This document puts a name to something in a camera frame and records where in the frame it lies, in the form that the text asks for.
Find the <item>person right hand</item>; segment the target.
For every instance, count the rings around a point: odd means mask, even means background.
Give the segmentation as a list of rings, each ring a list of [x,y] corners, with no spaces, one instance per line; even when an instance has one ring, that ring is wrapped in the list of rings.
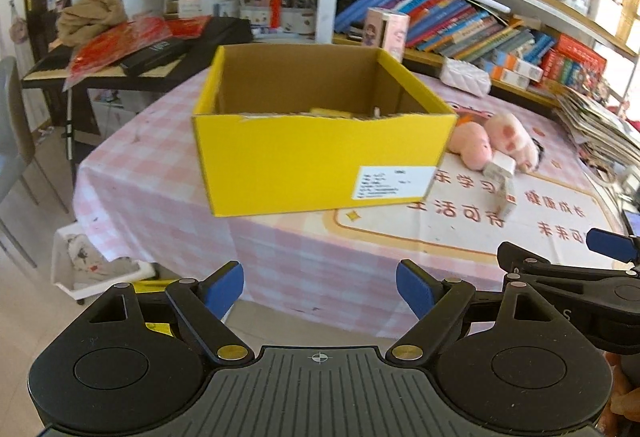
[[[638,388],[632,388],[620,367],[620,356],[605,353],[613,373],[613,389],[610,401],[604,408],[598,422],[598,430],[605,436],[620,436],[623,423],[640,421],[640,397]]]

